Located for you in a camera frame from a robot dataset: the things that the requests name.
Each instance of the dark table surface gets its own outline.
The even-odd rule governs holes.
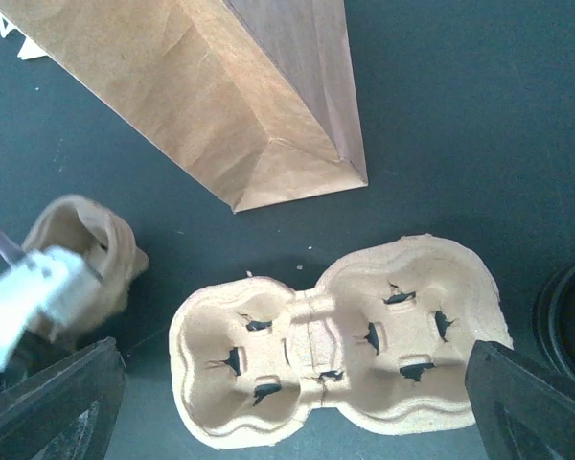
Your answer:
[[[310,288],[340,256],[407,234],[475,250],[516,349],[538,357],[534,299],[575,260],[575,1],[346,8],[370,187],[240,215],[50,59],[20,61],[21,38],[0,39],[0,225],[21,241],[78,193],[122,215],[151,260],[97,333],[128,363],[107,458],[485,458],[476,427],[386,437],[330,409],[275,448],[215,451],[173,403],[167,328],[193,291],[246,270]]]

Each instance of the white object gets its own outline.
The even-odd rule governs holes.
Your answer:
[[[43,313],[68,327],[99,285],[79,254],[57,246],[28,254],[0,275],[0,372],[32,318]]]
[[[19,31],[19,29],[0,13],[0,36],[6,38],[12,31]],[[47,53],[28,37],[26,37],[19,53],[17,53],[17,57],[22,60],[43,58],[45,56],[48,56]]]

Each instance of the cardboard cup holder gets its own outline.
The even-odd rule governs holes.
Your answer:
[[[310,290],[262,277],[194,293],[171,325],[179,414],[216,449],[273,445],[312,409],[407,434],[474,423],[476,339],[511,346],[495,281],[460,244],[424,235],[350,254]]]

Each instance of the crumpled brown paper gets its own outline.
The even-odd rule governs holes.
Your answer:
[[[0,12],[235,211],[366,185],[342,0]]]

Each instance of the black plastic container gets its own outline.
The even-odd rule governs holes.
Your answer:
[[[535,335],[541,351],[575,380],[575,264],[554,275],[535,305]]]

